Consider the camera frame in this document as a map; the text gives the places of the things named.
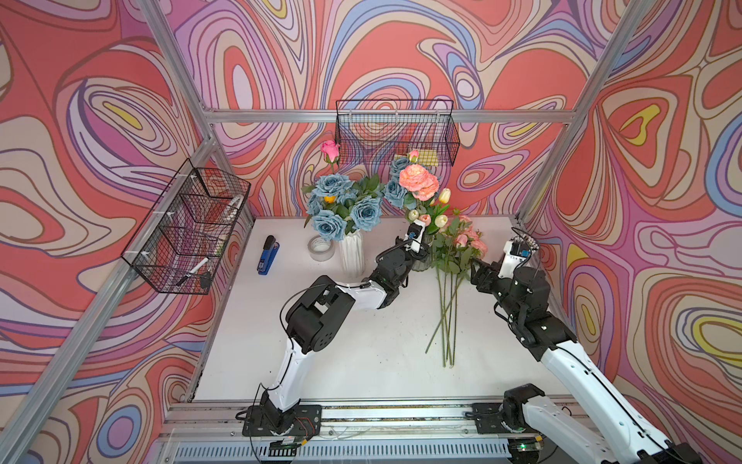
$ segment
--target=yellow flower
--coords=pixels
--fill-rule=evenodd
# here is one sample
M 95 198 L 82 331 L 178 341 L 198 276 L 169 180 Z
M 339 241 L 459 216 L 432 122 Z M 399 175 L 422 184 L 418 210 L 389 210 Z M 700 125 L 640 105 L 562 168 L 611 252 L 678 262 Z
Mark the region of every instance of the yellow flower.
M 441 190 L 441 193 L 438 194 L 438 201 L 441 202 L 441 204 L 446 204 L 451 199 L 451 189 L 443 189 Z

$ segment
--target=vent grille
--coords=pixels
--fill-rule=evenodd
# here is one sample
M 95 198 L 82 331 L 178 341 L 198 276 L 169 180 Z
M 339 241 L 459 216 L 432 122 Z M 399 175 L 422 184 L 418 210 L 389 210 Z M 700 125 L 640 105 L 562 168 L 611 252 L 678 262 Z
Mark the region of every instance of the vent grille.
M 298 449 L 296 457 L 268 456 L 268 443 L 254 443 L 262 461 L 508 458 L 508 441 L 498 438 L 446 440 L 317 440 Z M 176 463 L 240 462 L 253 458 L 249 442 L 184 442 Z

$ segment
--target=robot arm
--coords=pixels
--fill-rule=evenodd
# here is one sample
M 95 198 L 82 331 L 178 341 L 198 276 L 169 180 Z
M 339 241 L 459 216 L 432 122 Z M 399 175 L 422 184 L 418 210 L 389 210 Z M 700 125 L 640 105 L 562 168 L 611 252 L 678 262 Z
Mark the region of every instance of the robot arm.
M 351 308 L 387 307 L 399 295 L 399 287 L 407 286 L 412 265 L 427 257 L 424 228 L 420 220 L 411 223 L 404 239 L 397 237 L 394 246 L 376 257 L 377 267 L 366 281 L 343 284 L 322 275 L 291 306 L 285 318 L 288 340 L 278 377 L 263 392 L 260 405 L 248 409 L 251 421 L 258 417 L 256 425 L 262 425 L 261 430 L 283 434 L 294 425 L 294 409 L 314 356 L 335 338 Z
M 580 464 L 700 464 L 687 443 L 674 445 L 644 419 L 590 360 L 572 331 L 547 311 L 551 288 L 545 273 L 524 266 L 538 245 L 530 236 L 516 233 L 505 244 L 499 263 L 472 263 L 471 282 L 479 292 L 495 296 L 495 314 L 569 389 L 603 436 L 564 414 L 533 385 L 505 393 L 503 425 L 511 430 L 529 425 L 541 431 Z

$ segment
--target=white table surface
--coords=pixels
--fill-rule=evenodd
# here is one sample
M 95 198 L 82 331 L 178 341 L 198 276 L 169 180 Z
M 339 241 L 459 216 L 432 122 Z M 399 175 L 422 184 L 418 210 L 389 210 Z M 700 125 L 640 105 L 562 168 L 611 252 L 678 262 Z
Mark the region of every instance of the white table surface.
M 499 260 L 512 235 L 510 219 L 474 218 L 489 246 L 487 261 Z M 306 250 L 316 235 L 304 219 L 257 219 L 232 293 L 217 329 L 196 400 L 252 400 L 259 382 L 270 386 L 280 368 L 286 335 L 278 311 L 286 299 L 311 286 L 320 275 L 344 276 L 339 250 L 328 261 L 313 261 Z M 365 275 L 374 257 L 407 230 L 403 218 L 385 218 L 364 233 Z M 267 235 L 280 249 L 268 275 L 257 262 Z M 411 272 L 410 285 L 382 310 L 351 310 L 332 343 L 317 353 L 302 389 L 304 399 L 430 399 L 498 396 L 533 383 L 547 394 L 567 389 L 516 341 L 492 311 L 495 298 L 473 285 L 459 289 L 456 365 L 442 367 L 440 333 L 425 354 L 439 321 L 436 271 Z

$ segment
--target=wire mesh basket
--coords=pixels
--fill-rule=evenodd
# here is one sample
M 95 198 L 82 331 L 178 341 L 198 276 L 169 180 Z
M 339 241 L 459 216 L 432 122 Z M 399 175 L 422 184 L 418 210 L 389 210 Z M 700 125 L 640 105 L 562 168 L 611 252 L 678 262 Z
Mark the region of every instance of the wire mesh basket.
M 452 166 L 460 140 L 450 99 L 344 99 L 335 102 L 341 163 L 379 172 L 412 150 L 418 162 Z
M 187 175 L 136 257 L 122 257 L 157 292 L 206 295 L 250 183 L 219 169 L 192 168 Z

